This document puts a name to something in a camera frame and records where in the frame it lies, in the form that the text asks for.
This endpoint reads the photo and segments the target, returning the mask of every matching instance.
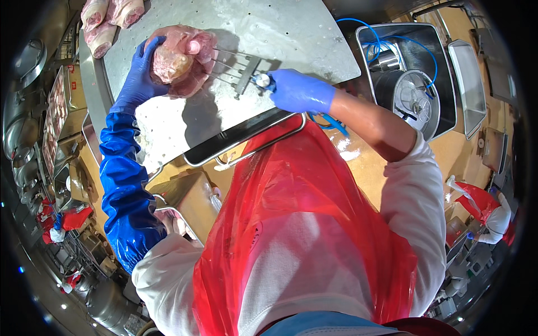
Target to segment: yellow floor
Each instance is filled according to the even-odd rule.
[[[451,34],[452,40],[462,39],[473,44],[469,30],[473,28],[466,14],[460,9],[444,8],[441,10],[448,30]],[[420,17],[421,20],[430,23],[438,23],[436,18],[431,15],[425,15]],[[484,88],[486,90],[486,101],[488,115],[484,120],[483,127],[492,127],[502,131],[504,125],[504,111],[506,111],[506,132],[509,134],[510,142],[508,144],[508,154],[511,154],[511,141],[513,134],[513,119],[508,113],[508,105],[490,96],[489,84],[487,81],[487,72],[485,70],[484,63],[479,60],[480,68],[482,71],[482,77],[484,82]],[[383,160],[376,152],[374,152],[366,143],[356,136],[351,134],[351,143],[349,147],[353,147],[354,151],[360,153],[355,159],[348,161],[348,165],[355,177],[357,185],[364,191],[365,195],[370,199],[370,202],[379,209],[381,201],[381,189],[385,183],[383,177],[383,170],[386,161]],[[442,137],[432,141],[430,146],[436,155],[436,160],[439,164],[443,178],[446,180],[448,176],[454,174],[458,181],[465,181],[467,183],[484,188],[490,178],[491,171],[482,164],[482,159],[477,155],[477,141],[478,137],[475,136],[471,141],[465,139],[465,135],[456,131],[451,131]],[[242,144],[233,150],[228,152],[236,152],[240,155],[245,144]],[[94,208],[96,209],[95,217],[98,226],[102,230],[104,222],[107,217],[101,210],[101,199],[103,194],[103,188],[99,182],[98,166],[91,156],[87,146],[80,151],[80,159],[87,167],[87,171],[91,178],[91,183],[94,185],[94,191],[91,195],[91,200]],[[206,165],[200,168],[192,168],[185,164],[184,160],[179,157],[170,162],[164,167],[164,170],[159,174],[155,180],[149,185],[148,189],[157,183],[168,181],[176,177],[183,171],[204,171],[209,181],[218,186],[223,195],[225,195],[230,187],[231,178],[233,175],[233,168],[225,171],[216,171],[213,167],[216,166],[215,161],[210,161]],[[453,216],[458,216],[465,222],[469,214],[458,203],[446,203],[445,215],[447,220]]]

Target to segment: pink meat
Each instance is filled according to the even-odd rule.
[[[114,35],[116,35],[117,26],[103,22],[88,33],[84,33],[84,41],[88,44],[91,54],[100,59],[112,46]]]
[[[215,65],[215,34],[189,26],[168,26],[153,32],[146,46],[156,36],[166,36],[166,41],[153,53],[151,79],[156,84],[171,84],[171,98],[192,97]]]
[[[110,0],[107,14],[110,15],[110,24],[127,29],[144,14],[144,1]]]
[[[88,33],[93,28],[99,26],[107,14],[109,0],[88,0],[82,12],[80,18],[84,24],[84,32]]]

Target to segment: worker in background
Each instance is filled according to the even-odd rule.
[[[101,133],[100,167],[105,232],[158,329],[164,335],[458,334],[435,319],[408,318],[424,314],[446,265],[442,175],[422,134],[297,71],[270,73],[277,85],[271,99],[290,112],[330,114],[387,160],[380,212],[309,122],[238,163],[203,249],[167,232],[153,215],[135,141],[136,107],[168,90],[149,76],[164,40],[136,49]]]
[[[495,208],[491,212],[491,215],[486,219],[485,226],[489,232],[483,234],[469,232],[467,233],[467,238],[492,245],[501,241],[502,236],[506,233],[506,230],[508,230],[512,210],[510,209],[510,205],[504,194],[499,190],[497,190],[496,194],[500,206]]]

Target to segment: stainless steel sink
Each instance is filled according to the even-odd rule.
[[[413,39],[431,51],[437,62],[435,87],[437,88],[441,103],[439,125],[432,140],[451,131],[456,126],[456,97],[447,55],[435,27],[428,23],[388,23],[372,25],[372,28],[377,32],[379,38],[398,35]],[[365,55],[367,48],[365,43],[375,42],[376,38],[373,32],[366,26],[357,28],[355,38],[357,43],[357,50],[354,52],[355,56],[362,58],[357,60],[362,71],[362,76],[357,80],[362,81],[363,84],[360,85],[361,87],[370,87],[371,100],[377,103],[372,75],[368,69]],[[396,45],[399,56],[401,56],[406,69],[418,69],[428,74],[430,78],[434,77],[434,62],[424,48],[405,39],[391,38],[389,42]]]

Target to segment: raw meat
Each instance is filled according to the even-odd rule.
[[[192,97],[213,70],[218,51],[215,34],[189,26],[176,25],[159,28],[146,42],[156,36],[166,41],[153,53],[150,76],[156,84],[171,84],[171,98]]]
[[[84,32],[88,33],[99,26],[107,14],[109,0],[88,0],[82,8],[80,18],[84,25]]]
[[[106,21],[89,33],[84,33],[84,40],[95,58],[103,57],[110,49],[112,41],[114,41],[114,35],[116,35],[116,29],[118,29],[118,26],[111,25]]]
[[[144,14],[143,0],[110,0],[108,6],[109,23],[127,29]]]

